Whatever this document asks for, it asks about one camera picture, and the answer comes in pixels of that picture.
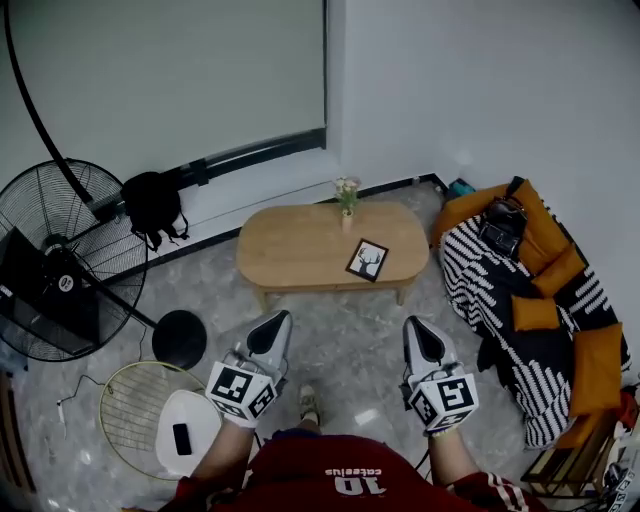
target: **wooden coffee table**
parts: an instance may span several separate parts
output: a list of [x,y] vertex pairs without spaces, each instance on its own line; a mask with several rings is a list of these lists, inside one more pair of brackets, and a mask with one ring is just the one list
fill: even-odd
[[[360,239],[389,249],[375,283],[345,270]],[[276,206],[253,215],[240,231],[236,264],[264,311],[267,293],[393,288],[398,304],[429,259],[415,214],[400,203],[360,203],[349,233],[336,204]]]

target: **red shirt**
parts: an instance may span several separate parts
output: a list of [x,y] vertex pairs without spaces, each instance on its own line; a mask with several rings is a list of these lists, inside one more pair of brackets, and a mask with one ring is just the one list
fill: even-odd
[[[249,470],[253,473],[244,491],[212,510],[546,510],[528,493],[490,473],[463,478],[450,488],[453,492],[434,487],[384,444],[355,436],[271,441]],[[167,510],[206,510],[203,484],[206,488],[205,482],[182,479],[174,506]]]

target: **orange cushion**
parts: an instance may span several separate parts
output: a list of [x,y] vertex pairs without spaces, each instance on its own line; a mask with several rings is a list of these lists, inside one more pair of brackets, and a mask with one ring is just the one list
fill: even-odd
[[513,328],[516,331],[557,329],[560,327],[553,299],[524,299],[511,296]]
[[620,407],[622,324],[573,335],[575,374],[569,416]]
[[569,245],[569,240],[549,215],[531,182],[525,180],[513,193],[527,212],[518,256],[529,272],[538,275],[555,261]]
[[576,246],[571,244],[556,261],[533,280],[533,284],[540,290],[543,297],[553,297],[565,284],[584,270],[584,266]]
[[436,247],[445,231],[453,229],[462,221],[478,215],[489,206],[496,197],[503,197],[507,193],[507,185],[478,190],[473,194],[452,199],[445,203],[440,215],[431,228],[431,243]]
[[576,419],[571,429],[560,436],[554,448],[578,448],[582,446],[589,439],[591,432],[596,428],[603,414],[604,410],[601,410],[586,416],[580,416]]

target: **mobile phone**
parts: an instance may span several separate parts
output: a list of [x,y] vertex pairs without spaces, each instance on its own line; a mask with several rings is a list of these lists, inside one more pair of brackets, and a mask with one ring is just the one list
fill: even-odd
[[173,426],[173,438],[176,441],[178,455],[191,455],[191,442],[189,441],[189,430],[186,423],[176,423]]

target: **foot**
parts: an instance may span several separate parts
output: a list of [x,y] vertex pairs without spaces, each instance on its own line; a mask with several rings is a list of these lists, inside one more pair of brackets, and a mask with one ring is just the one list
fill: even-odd
[[300,419],[314,421],[320,426],[318,399],[315,390],[309,384],[300,387],[298,404],[300,405]]

